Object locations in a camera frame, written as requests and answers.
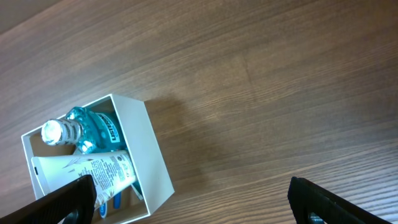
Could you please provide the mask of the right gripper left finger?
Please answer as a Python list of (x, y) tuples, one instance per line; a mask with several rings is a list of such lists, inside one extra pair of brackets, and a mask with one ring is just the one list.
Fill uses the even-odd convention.
[(95, 201), (93, 178), (84, 175), (2, 217), (1, 223), (91, 223)]

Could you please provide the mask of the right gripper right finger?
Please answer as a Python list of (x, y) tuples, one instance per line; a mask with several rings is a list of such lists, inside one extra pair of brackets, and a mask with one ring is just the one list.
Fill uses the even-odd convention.
[(287, 198), (297, 223), (387, 223), (301, 177), (291, 178)]

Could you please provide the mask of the blue white toothbrush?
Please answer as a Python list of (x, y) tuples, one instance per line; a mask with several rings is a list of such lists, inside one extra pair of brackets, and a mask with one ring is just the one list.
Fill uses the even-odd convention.
[[(121, 192), (116, 194), (113, 198), (113, 208), (119, 209), (121, 207)], [(102, 219), (105, 219), (108, 212), (108, 206), (106, 203), (102, 204), (99, 208), (99, 215)]]

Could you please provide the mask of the white lotion tube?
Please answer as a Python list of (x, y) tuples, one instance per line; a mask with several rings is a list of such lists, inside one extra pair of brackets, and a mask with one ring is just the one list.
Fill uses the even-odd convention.
[(127, 151), (33, 157), (31, 161), (45, 195), (91, 175), (96, 189), (95, 209), (137, 180)]

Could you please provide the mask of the blue mouthwash bottle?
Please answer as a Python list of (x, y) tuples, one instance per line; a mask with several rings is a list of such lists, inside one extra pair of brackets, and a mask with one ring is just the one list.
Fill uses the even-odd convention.
[(115, 113), (96, 113), (83, 107), (72, 108), (64, 118), (46, 121), (41, 137), (49, 146), (72, 144), (82, 154), (127, 149)]

